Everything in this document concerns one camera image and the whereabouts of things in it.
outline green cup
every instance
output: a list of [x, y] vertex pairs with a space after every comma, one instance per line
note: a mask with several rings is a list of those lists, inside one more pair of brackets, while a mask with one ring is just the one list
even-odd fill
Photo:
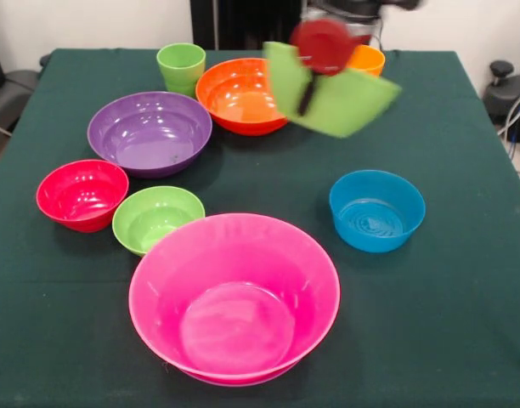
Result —
[[206, 52], [186, 42], [167, 45], [156, 54], [166, 89], [195, 97], [195, 85], [206, 69]]
[[140, 190], [122, 202], [113, 217], [113, 233], [128, 251], [143, 257], [165, 235], [205, 216], [194, 194], [160, 185]]

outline red disc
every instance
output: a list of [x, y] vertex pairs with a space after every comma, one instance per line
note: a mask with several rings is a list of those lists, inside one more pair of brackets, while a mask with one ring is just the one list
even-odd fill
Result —
[[305, 66], [319, 74], [335, 75], [345, 69], [362, 37], [352, 37], [340, 21], [319, 19], [298, 25], [291, 43], [297, 46]]

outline dark green tablecloth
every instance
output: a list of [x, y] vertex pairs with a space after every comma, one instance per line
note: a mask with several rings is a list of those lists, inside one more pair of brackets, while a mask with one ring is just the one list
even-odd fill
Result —
[[[212, 65], [255, 52], [208, 53]], [[208, 214], [253, 212], [315, 237], [336, 263], [342, 304], [322, 344], [283, 377], [217, 388], [165, 367], [127, 311], [138, 258], [110, 229], [45, 218], [38, 183], [94, 157], [88, 121], [126, 94], [163, 89], [155, 51], [58, 50], [0, 165], [0, 406], [520, 406], [520, 182], [455, 54], [390, 54], [404, 93], [338, 140], [289, 125], [263, 138], [215, 127], [201, 157], [161, 181]], [[413, 182], [427, 217], [396, 252], [345, 245], [328, 191], [380, 168]]]

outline blue bowl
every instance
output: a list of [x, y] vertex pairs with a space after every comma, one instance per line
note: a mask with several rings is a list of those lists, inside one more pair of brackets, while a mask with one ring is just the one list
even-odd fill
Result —
[[419, 190], [396, 174], [361, 170], [341, 177], [330, 191], [339, 236], [366, 252], [401, 247], [421, 225], [426, 204]]

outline white wall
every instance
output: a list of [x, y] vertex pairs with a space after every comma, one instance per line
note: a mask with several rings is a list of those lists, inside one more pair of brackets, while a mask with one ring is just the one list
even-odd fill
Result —
[[[426, 0], [414, 12], [388, 8], [382, 38], [387, 49], [456, 50], [482, 92], [490, 61], [508, 59], [520, 71], [520, 0]], [[191, 39], [189, 0], [0, 0], [6, 71], [36, 69], [39, 57], [57, 47], [159, 48]]]
[[160, 48], [192, 41], [189, 0], [0, 0], [5, 71], [62, 48]]
[[520, 0], [425, 0], [411, 13], [387, 8], [385, 22], [385, 48], [455, 50], [479, 93], [491, 61], [520, 71]]

